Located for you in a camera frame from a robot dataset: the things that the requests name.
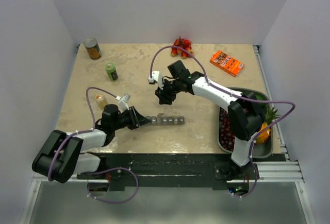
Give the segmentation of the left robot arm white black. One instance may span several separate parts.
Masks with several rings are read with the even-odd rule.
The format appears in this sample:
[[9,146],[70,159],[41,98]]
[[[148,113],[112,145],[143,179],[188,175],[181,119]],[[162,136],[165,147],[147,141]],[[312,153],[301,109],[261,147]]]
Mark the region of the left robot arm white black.
[[72,133],[53,130],[33,160],[32,170],[59,183],[86,172],[101,179],[106,175],[107,166],[101,163],[100,157],[84,151],[108,145],[119,129],[134,130],[150,123],[151,120],[133,106],[121,112],[117,105],[106,105],[92,129]]

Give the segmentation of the green lidded pill bottle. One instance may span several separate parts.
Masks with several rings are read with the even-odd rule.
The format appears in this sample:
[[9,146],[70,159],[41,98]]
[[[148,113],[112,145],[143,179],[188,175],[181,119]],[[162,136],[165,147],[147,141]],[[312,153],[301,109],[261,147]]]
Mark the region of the green lidded pill bottle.
[[118,74],[114,63],[107,63],[105,65],[105,70],[110,81],[116,81],[118,79]]

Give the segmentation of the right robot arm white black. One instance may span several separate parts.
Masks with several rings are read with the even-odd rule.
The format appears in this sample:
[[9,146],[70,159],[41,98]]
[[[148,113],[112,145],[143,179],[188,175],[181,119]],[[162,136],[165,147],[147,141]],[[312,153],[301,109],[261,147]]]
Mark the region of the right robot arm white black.
[[239,92],[223,87],[200,72],[189,72],[182,61],[168,66],[172,76],[163,79],[159,71],[149,73],[149,84],[157,84],[155,95],[161,105],[171,105],[180,92],[190,93],[213,102],[226,110],[230,131],[235,135],[234,150],[229,168],[231,176],[242,179],[248,173],[247,163],[252,158],[252,137],[257,134],[265,121],[262,108],[253,92]]

